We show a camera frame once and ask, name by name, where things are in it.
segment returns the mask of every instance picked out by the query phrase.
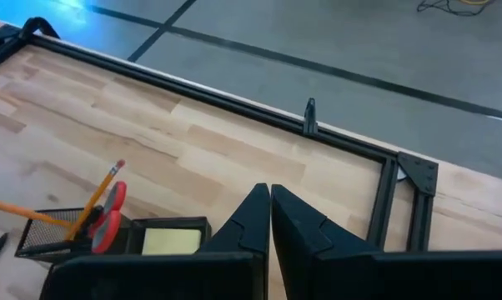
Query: orange pencil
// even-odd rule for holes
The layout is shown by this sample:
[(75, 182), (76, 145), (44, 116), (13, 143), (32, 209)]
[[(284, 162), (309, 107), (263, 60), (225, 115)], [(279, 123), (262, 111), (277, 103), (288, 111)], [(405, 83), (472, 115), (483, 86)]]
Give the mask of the orange pencil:
[(71, 223), (68, 221), (63, 221), (63, 220), (57, 220), (55, 218), (49, 217), (46, 214), (40, 213), (40, 212), (34, 212), (30, 209), (26, 209), (24, 207), (19, 207), (17, 205), (13, 205), (10, 203), (5, 203), (5, 202), (0, 202), (0, 210), (6, 212), (6, 213), (13, 213), (17, 214), (19, 216), (23, 216), (32, 220), (40, 220), (46, 223), (62, 226), (65, 228), (70, 228)]
[(78, 229), (83, 225), (84, 221), (92, 211), (93, 206), (95, 203), (98, 201), (98, 199), (103, 195), (103, 192), (105, 189), (107, 189), (109, 183), (112, 181), (114, 176), (116, 176), (116, 173), (118, 173), (119, 169), (123, 167), (125, 164), (125, 161), (120, 159), (116, 164), (110, 169), (108, 172), (107, 176), (104, 178), (104, 180), (101, 182), (99, 185), (98, 189), (95, 191), (95, 193), (92, 195), (90, 198), (90, 201), (86, 203), (86, 206), (84, 206), (84, 210), (81, 213), (81, 216), (77, 219), (77, 221), (73, 224), (71, 229), (68, 232), (68, 235), (66, 236), (67, 240), (73, 240), (75, 237), (75, 233), (77, 233)]

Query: yellow sticky note pad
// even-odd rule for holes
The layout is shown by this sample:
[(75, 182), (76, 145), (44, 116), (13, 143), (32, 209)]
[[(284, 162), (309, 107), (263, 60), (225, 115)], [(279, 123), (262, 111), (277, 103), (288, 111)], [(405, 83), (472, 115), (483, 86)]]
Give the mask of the yellow sticky note pad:
[(200, 243), (197, 229), (147, 228), (142, 255), (192, 254)]

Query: wood grain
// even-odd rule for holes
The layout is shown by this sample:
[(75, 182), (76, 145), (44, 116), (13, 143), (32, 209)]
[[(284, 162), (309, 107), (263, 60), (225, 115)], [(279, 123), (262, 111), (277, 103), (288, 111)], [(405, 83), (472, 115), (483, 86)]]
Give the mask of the wood grain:
[[(265, 182), (285, 185), (364, 238), (380, 173), (376, 162), (41, 48), (26, 47), (0, 66), (0, 200), (81, 207), (119, 158), (127, 160), (118, 175), (128, 184), (126, 215), (204, 215), (214, 232)], [(502, 180), (439, 163), (430, 247), (502, 248)], [(412, 188), (399, 183), (387, 251), (404, 250), (411, 201)], [(0, 213), (0, 233), (19, 232), (24, 222)], [(0, 257), (0, 298), (38, 298), (45, 269), (13, 258), (17, 242)], [(270, 298), (283, 299), (271, 245)], [(19, 268), (30, 279), (17, 276)]]

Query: black metal frame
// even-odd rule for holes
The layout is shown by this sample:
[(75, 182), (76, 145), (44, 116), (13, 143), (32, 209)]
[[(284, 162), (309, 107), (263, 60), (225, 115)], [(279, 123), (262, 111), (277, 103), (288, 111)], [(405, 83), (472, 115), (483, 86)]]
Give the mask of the black metal frame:
[(58, 38), (49, 23), (40, 17), (28, 19), (21, 29), (10, 25), (1, 27), (0, 63), (21, 50), (25, 45), (30, 44), (382, 163), (383, 167), (381, 168), (367, 236), (367, 241), (380, 249), (384, 248), (395, 184), (398, 181), (398, 173), (401, 168), (414, 187), (413, 212), (409, 226), (407, 250), (427, 250), (433, 197), (438, 178), (438, 164), (436, 162), (396, 152), (320, 127), (316, 122), (316, 107), (313, 99), (309, 99), (305, 110), (305, 119), (301, 121), (266, 108), (254, 106), (251, 103), (165, 77), (129, 62), (33, 34), (38, 29), (44, 35)]

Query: gray concrete floor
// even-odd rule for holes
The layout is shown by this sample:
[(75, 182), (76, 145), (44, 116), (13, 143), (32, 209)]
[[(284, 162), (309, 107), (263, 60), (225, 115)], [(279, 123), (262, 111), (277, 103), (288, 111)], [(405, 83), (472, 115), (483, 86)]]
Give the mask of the gray concrete floor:
[(157, 32), (157, 23), (502, 110), (502, 0), (478, 17), (417, 1), (0, 0), (0, 19), (47, 18), (62, 38), (502, 178), (502, 121), (257, 55)]

